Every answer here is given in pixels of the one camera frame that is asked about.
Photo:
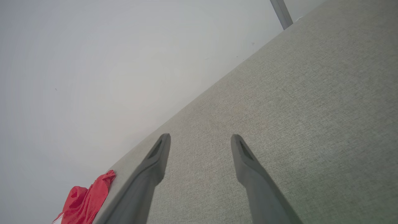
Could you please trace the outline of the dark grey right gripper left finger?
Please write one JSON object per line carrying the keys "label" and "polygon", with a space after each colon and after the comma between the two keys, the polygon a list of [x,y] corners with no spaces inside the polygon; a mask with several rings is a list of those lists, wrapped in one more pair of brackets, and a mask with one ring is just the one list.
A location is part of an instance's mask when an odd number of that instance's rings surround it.
{"label": "dark grey right gripper left finger", "polygon": [[155,187],[163,180],[171,146],[162,134],[106,209],[107,224],[145,224]]}

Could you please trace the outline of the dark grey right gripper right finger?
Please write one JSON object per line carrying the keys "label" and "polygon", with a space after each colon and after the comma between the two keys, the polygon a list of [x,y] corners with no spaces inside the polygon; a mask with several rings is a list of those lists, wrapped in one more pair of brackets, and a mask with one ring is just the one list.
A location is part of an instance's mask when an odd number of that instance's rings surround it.
{"label": "dark grey right gripper right finger", "polygon": [[254,224],[301,224],[299,216],[243,138],[231,136],[237,180],[247,192]]}

